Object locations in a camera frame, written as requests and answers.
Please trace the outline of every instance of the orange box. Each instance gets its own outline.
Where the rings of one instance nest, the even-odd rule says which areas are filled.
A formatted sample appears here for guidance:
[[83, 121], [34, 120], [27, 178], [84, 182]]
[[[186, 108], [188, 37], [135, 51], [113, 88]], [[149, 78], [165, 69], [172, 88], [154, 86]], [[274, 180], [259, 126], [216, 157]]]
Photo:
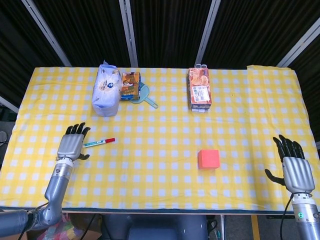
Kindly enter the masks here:
[[199, 169], [216, 169], [220, 167], [219, 151], [215, 149], [202, 149], [198, 152]]

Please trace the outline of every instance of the black curtain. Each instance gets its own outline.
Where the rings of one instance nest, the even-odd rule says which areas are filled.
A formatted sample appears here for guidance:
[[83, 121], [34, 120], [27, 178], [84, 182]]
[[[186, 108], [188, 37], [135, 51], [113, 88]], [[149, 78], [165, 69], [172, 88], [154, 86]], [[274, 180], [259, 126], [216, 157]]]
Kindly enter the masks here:
[[318, 0], [222, 0], [202, 63], [276, 66], [319, 17]]
[[21, 1], [0, 1], [0, 96], [19, 107], [36, 67], [63, 66]]
[[130, 0], [139, 67], [195, 64], [211, 0]]
[[74, 67], [130, 67], [117, 0], [35, 0]]
[[320, 141], [320, 36], [289, 66], [299, 79], [303, 100], [308, 111], [311, 130]]

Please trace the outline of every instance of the table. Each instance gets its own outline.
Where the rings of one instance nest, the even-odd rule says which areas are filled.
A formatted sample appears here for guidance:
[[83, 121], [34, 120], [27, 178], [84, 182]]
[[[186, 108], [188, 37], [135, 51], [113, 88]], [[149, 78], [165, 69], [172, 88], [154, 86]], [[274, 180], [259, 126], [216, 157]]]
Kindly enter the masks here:
[[[83, 150], [63, 208], [68, 211], [157, 213], [277, 213], [287, 190], [267, 179], [282, 175], [272, 137], [300, 142], [320, 180], [319, 158], [299, 82], [289, 68], [210, 70], [212, 106], [191, 112], [187, 69], [140, 71], [146, 102], [121, 101], [113, 117], [91, 106], [97, 68], [39, 67], [33, 72], [0, 174], [2, 209], [34, 208], [46, 200], [55, 157], [67, 126], [86, 122], [85, 142], [116, 142]], [[218, 149], [220, 168], [198, 169], [197, 153]], [[319, 204], [319, 186], [313, 192]]]

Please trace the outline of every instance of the marker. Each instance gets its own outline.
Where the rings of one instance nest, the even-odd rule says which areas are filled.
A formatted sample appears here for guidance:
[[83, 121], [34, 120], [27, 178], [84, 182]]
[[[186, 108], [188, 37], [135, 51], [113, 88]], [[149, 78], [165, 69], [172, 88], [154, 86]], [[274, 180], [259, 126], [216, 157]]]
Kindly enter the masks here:
[[97, 145], [101, 145], [101, 144], [107, 144], [107, 143], [111, 143], [116, 141], [115, 138], [109, 138], [109, 139], [104, 139], [104, 140], [100, 140], [100, 141], [93, 141], [93, 142], [88, 142], [85, 143], [83, 145], [84, 148], [88, 148], [88, 147], [93, 147], [93, 146], [97, 146]]

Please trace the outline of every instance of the floor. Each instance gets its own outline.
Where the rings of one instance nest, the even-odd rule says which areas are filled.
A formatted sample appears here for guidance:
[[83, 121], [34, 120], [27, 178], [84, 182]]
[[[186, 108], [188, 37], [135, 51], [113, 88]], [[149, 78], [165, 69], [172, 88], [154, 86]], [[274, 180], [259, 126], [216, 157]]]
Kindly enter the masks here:
[[[0, 121], [0, 131], [5, 131], [11, 136], [14, 121]], [[0, 164], [3, 161], [6, 145], [0, 146]], [[265, 215], [257, 217], [260, 240], [280, 239], [280, 219], [268, 219]], [[227, 215], [225, 218], [226, 240], [253, 240], [251, 216], [249, 215]], [[285, 219], [283, 224], [283, 239], [298, 240], [298, 232], [294, 219]]]

